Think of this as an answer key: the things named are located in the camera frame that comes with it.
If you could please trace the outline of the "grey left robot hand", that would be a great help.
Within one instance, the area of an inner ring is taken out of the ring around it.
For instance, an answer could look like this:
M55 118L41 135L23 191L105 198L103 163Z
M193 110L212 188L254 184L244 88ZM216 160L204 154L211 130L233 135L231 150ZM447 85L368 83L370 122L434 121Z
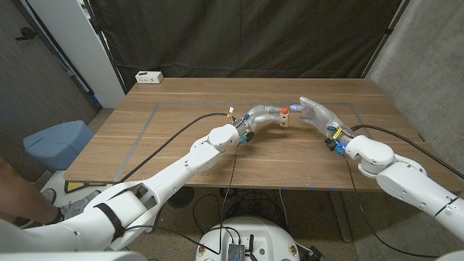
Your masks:
M285 123L287 119L281 116L281 110L280 107L269 105L257 105L251 108L245 116L238 118L233 124L238 131L239 138L243 138L246 134L254 132L257 126L263 123Z

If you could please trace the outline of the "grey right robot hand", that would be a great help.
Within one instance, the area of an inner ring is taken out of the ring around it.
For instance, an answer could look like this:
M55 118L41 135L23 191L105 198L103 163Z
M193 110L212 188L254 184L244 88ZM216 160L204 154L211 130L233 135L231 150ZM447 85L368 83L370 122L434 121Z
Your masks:
M313 125L327 138L334 138L339 143L347 145L357 136L331 110L307 97L301 96L299 104L291 105L290 109L305 114L299 121Z

